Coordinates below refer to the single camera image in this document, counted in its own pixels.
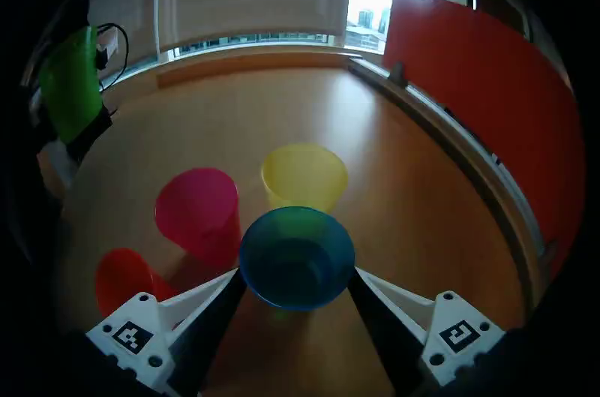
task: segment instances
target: building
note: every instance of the building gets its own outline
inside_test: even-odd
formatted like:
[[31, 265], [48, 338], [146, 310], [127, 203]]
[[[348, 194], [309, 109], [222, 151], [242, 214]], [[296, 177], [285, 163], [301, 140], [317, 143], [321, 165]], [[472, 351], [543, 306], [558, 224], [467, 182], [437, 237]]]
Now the building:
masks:
[[347, 26], [346, 45], [382, 52], [386, 47], [386, 37], [364, 26]]
[[360, 11], [358, 13], [358, 24], [370, 29], [373, 25], [373, 11]]
[[387, 37], [389, 27], [389, 8], [384, 9], [381, 12], [381, 20], [379, 21], [379, 31], [381, 34]]

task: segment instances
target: pink cup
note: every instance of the pink cup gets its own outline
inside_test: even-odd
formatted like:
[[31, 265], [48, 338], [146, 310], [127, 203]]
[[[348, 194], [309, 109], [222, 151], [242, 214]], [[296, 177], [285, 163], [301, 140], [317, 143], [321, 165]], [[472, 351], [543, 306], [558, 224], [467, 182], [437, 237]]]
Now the pink cup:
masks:
[[166, 238], [202, 264], [233, 266], [242, 235], [238, 190], [218, 169], [192, 169], [173, 178], [156, 199], [156, 225]]

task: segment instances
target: white bracket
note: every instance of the white bracket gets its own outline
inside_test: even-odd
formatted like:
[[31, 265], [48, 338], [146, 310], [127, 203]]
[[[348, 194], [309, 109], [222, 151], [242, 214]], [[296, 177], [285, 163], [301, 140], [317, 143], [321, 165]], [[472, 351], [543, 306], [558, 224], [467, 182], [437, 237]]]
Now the white bracket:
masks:
[[472, 367], [504, 332], [455, 292], [429, 300], [356, 268], [375, 296], [423, 344], [419, 368], [444, 386]]
[[167, 383], [175, 363], [169, 347], [229, 284], [237, 269], [171, 299], [138, 293], [91, 329], [88, 338], [110, 359], [159, 394], [179, 397]]

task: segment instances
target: plastic cup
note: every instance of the plastic cup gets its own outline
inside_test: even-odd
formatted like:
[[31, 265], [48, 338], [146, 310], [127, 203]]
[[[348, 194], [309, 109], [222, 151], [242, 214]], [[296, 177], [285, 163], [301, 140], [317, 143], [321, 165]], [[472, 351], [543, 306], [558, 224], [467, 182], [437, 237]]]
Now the plastic cup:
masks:
[[310, 311], [337, 297], [354, 273], [354, 247], [333, 217], [291, 206], [256, 220], [240, 247], [248, 287], [278, 308]]
[[261, 174], [272, 209], [308, 206], [330, 212], [348, 185], [342, 160], [311, 143], [291, 144], [269, 153]]
[[158, 195], [156, 225], [166, 238], [202, 264], [222, 270], [238, 256], [238, 190], [218, 169], [192, 169], [173, 178]]
[[139, 292], [150, 293], [159, 302], [177, 294], [135, 251], [117, 248], [105, 254], [96, 269], [96, 300], [102, 316], [110, 316]]

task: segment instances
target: orange wall panel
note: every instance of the orange wall panel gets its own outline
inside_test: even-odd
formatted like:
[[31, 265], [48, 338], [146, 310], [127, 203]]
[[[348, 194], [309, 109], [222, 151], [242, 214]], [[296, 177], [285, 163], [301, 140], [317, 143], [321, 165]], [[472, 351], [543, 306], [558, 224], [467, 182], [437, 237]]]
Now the orange wall panel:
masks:
[[523, 36], [445, 0], [393, 0], [383, 64], [448, 107], [506, 165], [532, 207], [556, 272], [584, 207], [585, 158], [575, 98]]

